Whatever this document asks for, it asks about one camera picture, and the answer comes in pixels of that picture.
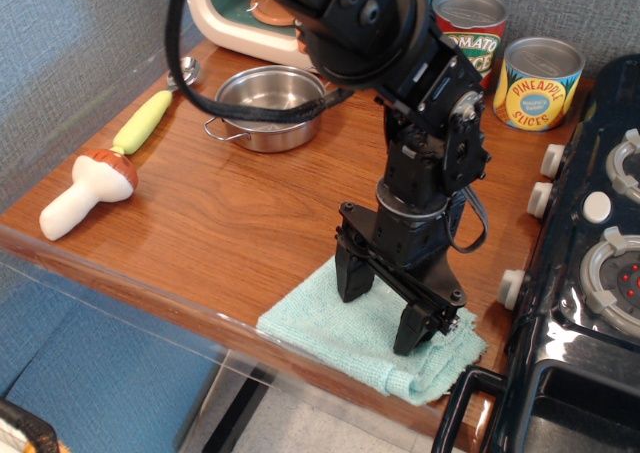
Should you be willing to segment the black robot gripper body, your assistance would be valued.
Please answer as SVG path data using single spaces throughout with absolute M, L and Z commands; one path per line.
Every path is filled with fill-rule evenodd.
M 364 259 L 374 278 L 387 283 L 406 304 L 434 308 L 439 332 L 447 334 L 458 326 L 458 310 L 466 302 L 447 261 L 463 210 L 460 193 L 451 198 L 438 195 L 422 211 L 411 210 L 393 197 L 376 210 L 344 202 L 336 240 Z

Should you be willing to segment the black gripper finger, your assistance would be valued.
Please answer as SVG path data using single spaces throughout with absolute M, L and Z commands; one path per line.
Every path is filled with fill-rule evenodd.
M 429 341 L 439 327 L 440 320 L 434 308 L 421 303 L 407 304 L 401 314 L 394 353 L 408 356 L 421 342 Z
M 371 289 L 373 271 L 342 240 L 337 242 L 335 269 L 338 294 L 344 303 L 356 300 Z

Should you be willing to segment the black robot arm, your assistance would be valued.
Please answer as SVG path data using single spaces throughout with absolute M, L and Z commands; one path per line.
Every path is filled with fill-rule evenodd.
M 338 90 L 373 90 L 387 160 L 377 208 L 346 202 L 336 231 L 344 302 L 384 281 L 404 301 L 394 351 L 406 356 L 458 323 L 466 295 L 447 253 L 490 161 L 481 77 L 438 27 L 429 0 L 276 0 L 290 11 L 316 70 Z

